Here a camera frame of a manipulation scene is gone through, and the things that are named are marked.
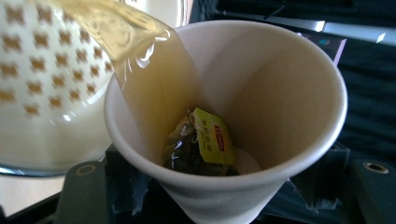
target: white paper cup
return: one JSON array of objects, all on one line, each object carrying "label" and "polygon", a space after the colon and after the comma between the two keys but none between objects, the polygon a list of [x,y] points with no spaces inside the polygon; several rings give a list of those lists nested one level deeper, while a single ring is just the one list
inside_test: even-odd
[{"label": "white paper cup", "polygon": [[289,177],[317,161],[335,141],[347,111],[344,81],[318,47],[275,26],[209,21],[177,32],[198,71],[196,96],[204,100],[197,104],[225,119],[233,144],[260,171],[249,171],[251,163],[241,160],[238,166],[247,174],[239,176],[186,175],[163,168],[161,148],[143,147],[140,120],[131,116],[115,78],[105,102],[110,136],[125,159],[158,180],[193,221],[249,223]]}]

